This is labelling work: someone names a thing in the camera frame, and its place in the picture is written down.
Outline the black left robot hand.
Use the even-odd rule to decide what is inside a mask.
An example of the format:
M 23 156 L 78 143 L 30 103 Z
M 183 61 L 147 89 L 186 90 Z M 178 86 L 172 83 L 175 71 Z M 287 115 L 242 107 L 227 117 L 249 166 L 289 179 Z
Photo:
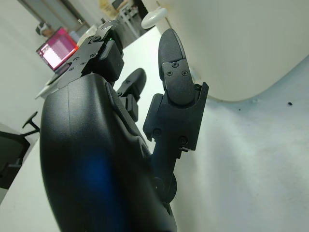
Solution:
M 177 230 L 174 167 L 197 146 L 209 87 L 194 83 L 179 36 L 166 30 L 158 48 L 164 93 L 153 96 L 139 130 L 144 69 L 113 88 L 124 66 L 123 37 L 119 22 L 102 24 L 44 101 L 42 179 L 62 232 Z

